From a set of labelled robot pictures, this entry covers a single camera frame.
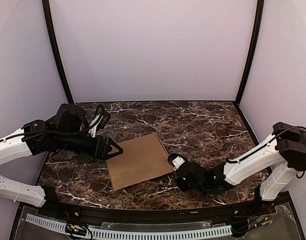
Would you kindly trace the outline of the brown cardboard box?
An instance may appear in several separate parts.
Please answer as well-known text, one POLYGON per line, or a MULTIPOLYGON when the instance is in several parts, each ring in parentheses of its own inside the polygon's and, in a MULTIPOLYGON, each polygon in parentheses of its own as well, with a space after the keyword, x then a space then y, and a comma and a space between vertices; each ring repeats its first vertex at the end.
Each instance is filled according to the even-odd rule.
POLYGON ((107 160, 114 191, 174 172, 156 133, 120 142, 119 146, 123 153, 107 160))

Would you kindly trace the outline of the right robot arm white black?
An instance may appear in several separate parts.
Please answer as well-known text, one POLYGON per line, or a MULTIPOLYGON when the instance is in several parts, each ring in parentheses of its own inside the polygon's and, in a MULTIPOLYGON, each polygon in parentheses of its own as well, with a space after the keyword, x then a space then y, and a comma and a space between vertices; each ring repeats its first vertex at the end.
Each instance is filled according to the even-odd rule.
POLYGON ((212 169, 177 153, 168 157, 168 163, 175 170, 181 191, 196 188, 211 195, 231 190, 255 173, 275 166, 255 193, 260 201, 271 202, 294 177, 300 179, 306 172, 306 127, 278 122, 272 134, 253 149, 212 169))

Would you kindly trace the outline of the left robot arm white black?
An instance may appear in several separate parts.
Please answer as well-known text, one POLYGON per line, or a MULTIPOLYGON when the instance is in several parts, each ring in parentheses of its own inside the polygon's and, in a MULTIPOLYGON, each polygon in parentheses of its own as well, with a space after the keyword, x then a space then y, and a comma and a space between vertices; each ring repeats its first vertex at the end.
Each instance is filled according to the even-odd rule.
MULTIPOLYGON (((87 154, 99 160, 109 160, 123 149, 109 137, 96 135, 110 120, 110 113, 99 104, 91 121, 86 111, 75 104, 63 103, 48 120, 35 120, 0 139, 0 166, 11 161, 45 152, 68 150, 87 154)), ((37 186, 0 175, 0 198, 42 208, 58 203, 53 187, 37 186)))

